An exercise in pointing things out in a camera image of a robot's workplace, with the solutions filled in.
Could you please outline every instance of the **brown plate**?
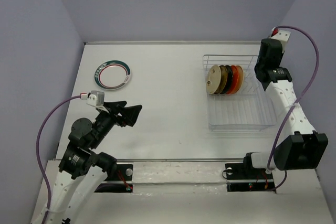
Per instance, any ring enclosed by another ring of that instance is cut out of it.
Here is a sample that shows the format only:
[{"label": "brown plate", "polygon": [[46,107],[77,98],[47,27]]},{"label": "brown plate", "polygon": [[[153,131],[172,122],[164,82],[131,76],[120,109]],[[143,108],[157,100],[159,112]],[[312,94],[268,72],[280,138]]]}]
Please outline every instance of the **brown plate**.
[{"label": "brown plate", "polygon": [[221,82],[220,82],[219,87],[216,90],[215,94],[220,94],[222,92],[222,90],[225,87],[226,81],[227,81],[227,70],[226,70],[226,67],[224,65],[220,65],[220,73],[222,75]]}]

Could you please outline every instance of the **wire rack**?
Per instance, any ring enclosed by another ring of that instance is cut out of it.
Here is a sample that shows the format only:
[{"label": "wire rack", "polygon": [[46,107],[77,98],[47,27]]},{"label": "wire rack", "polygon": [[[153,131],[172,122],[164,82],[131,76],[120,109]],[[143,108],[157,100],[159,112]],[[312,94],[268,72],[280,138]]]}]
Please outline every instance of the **wire rack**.
[{"label": "wire rack", "polygon": [[240,65],[244,70],[244,82],[236,94],[207,94],[210,130],[261,131],[277,123],[273,104],[254,74],[257,59],[251,55],[203,56],[205,77],[213,65]]}]

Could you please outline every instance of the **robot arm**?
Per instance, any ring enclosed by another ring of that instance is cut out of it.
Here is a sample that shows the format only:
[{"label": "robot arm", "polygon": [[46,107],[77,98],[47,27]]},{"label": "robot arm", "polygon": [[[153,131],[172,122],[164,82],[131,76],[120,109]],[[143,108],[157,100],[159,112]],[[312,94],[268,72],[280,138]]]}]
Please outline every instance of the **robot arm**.
[{"label": "robot arm", "polygon": [[84,180],[77,187],[70,203],[64,213],[64,222],[76,223],[76,219],[86,204],[88,198],[95,192],[97,187],[108,177],[112,176],[117,169],[117,160],[106,153],[98,155],[96,166],[91,167]]},{"label": "robot arm", "polygon": [[[61,223],[65,210],[77,188],[83,181],[84,176],[79,176],[75,179],[71,178],[71,174],[66,172],[58,172],[56,181],[52,191],[51,204],[48,209],[47,224]],[[47,204],[45,204],[40,215],[32,224],[41,224],[47,211]]]},{"label": "robot arm", "polygon": [[117,167],[114,157],[106,153],[97,155],[92,149],[98,147],[114,125],[134,126],[142,109],[141,105],[125,107],[125,101],[104,102],[104,93],[100,91],[92,91],[87,100],[99,115],[94,122],[80,118],[73,123],[49,209],[46,204],[32,224],[75,223],[87,199],[101,182],[114,174]]},{"label": "robot arm", "polygon": [[[256,77],[272,100],[280,123],[297,99],[288,69],[280,67],[289,35],[288,31],[274,30],[270,38],[263,39],[255,66]],[[328,144],[327,136],[316,132],[300,104],[294,106],[281,132],[270,169],[314,169]],[[247,154],[253,168],[267,169],[269,156],[270,152]]]}]

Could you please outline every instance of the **orange plate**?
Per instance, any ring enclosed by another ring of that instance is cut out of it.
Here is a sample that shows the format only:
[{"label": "orange plate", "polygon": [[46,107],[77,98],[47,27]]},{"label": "orange plate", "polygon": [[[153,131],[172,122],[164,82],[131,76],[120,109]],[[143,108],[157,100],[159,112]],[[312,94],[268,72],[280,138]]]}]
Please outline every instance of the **orange plate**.
[{"label": "orange plate", "polygon": [[242,87],[243,80],[244,80],[244,71],[243,71],[242,67],[241,66],[236,66],[236,68],[238,70],[239,80],[238,80],[236,88],[232,91],[231,94],[235,94],[235,93],[238,92],[238,90]]},{"label": "orange plate", "polygon": [[230,89],[226,92],[226,94],[231,94],[235,88],[237,87],[238,80],[239,80],[239,73],[238,68],[234,65],[231,66],[233,72],[233,80]]}]

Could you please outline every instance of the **white surface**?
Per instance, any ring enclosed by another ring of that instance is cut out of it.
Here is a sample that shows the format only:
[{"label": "white surface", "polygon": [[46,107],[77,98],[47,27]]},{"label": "white surface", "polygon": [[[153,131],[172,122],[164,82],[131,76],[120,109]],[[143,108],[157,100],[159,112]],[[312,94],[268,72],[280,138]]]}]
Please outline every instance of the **white surface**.
[{"label": "white surface", "polygon": [[[258,52],[259,44],[86,45],[73,95],[100,90],[93,79],[96,68],[108,60],[121,60],[129,65],[132,79],[120,90],[107,91],[105,100],[143,105],[136,125],[115,126],[97,153],[103,151],[117,159],[229,158],[269,150],[272,137],[211,133],[207,121],[202,56]],[[79,100],[70,103],[57,159],[67,147],[72,123],[97,115]]]},{"label": "white surface", "polygon": [[100,80],[107,87],[115,87],[122,84],[126,76],[124,69],[111,66],[101,73]]},{"label": "white surface", "polygon": [[[58,164],[48,163],[50,181],[55,180]],[[289,171],[277,194],[228,193],[221,177],[224,166],[221,162],[134,163],[134,193],[93,194],[76,223],[333,223],[313,170]],[[283,172],[275,171],[274,179],[280,183]],[[34,216],[46,197],[43,184]]]}]

